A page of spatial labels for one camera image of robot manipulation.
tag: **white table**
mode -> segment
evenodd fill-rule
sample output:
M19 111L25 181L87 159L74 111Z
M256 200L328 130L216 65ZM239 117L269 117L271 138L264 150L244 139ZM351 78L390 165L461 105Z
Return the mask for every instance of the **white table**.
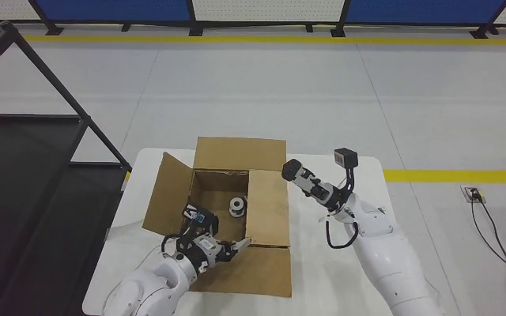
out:
M82 308L97 315L110 290L133 271L162 237L142 229L162 153L169 152L188 166L194 151L143 149L118 207L108 240L93 274ZM345 171L333 156L288 155L296 158L324 182L337 185ZM355 170L355 192L373 205L383 206L395 220L380 162L360 157ZM244 294L188 292L179 301L176 315L388 315L391 312L365 276L353 248L332 250L325 238L326 210L289 184L289 222L292 259L291 299ZM339 224L330 226L335 244L348 236ZM152 254L143 265L153 265L160 255Z

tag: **floor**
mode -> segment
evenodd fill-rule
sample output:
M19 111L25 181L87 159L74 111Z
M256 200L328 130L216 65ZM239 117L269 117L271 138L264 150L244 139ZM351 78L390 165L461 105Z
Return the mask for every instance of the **floor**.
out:
M90 29L66 32L110 32ZM423 36L376 29L348 36L391 34ZM506 169L506 46L32 45L132 164L145 147L194 149L197 136L208 135L286 139L291 153L348 147L384 168ZM0 58L0 73L0 112L72 113L16 47ZM113 157L87 134L74 159ZM388 189L445 314L503 315L506 265L480 240L460 184L400 182ZM479 186L506 236L506 185ZM477 215L491 239L479 208Z

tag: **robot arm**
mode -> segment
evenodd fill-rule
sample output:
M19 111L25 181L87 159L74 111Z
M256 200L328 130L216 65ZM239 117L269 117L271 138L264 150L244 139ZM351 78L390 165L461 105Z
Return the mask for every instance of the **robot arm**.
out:
M251 242L215 239L218 218L205 209L187 205L183 217L181 232L166 236L161 244L164 258L156 266L137 269L123 279L106 299L103 316L170 316L200 274L219 262L231 261ZM174 254L165 252L170 238L177 239Z
M347 181L341 189L321 182L297 160L285 164L282 176L327 208L327 242L333 248L353 245L365 275L394 316L441 315L426 287L420 260L404 231L388 219L383 209L361 201L353 193L357 154L348 149L336 149L334 156L336 163L346 169ZM344 223L351 238L346 245L331 244L330 216Z

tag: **wall outlet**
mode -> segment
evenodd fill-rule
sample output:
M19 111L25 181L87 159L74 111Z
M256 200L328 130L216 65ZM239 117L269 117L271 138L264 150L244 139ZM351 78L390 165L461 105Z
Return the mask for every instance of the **wall outlet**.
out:
M464 194L464 197L466 198L467 203L480 203L480 201L477 198L472 198L472 189L478 190L478 193L481 195L481 200L483 201L483 204L486 203L485 196L483 195L483 192L478 188L477 186L460 186L460 190L462 190L462 193Z

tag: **tape roll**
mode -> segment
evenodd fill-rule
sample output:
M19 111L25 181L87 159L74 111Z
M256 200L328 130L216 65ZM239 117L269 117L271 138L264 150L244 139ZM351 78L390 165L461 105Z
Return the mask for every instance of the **tape roll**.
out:
M230 208L228 209L228 212L235 218L242 217L246 212L244 200L240 197L235 197L230 200Z

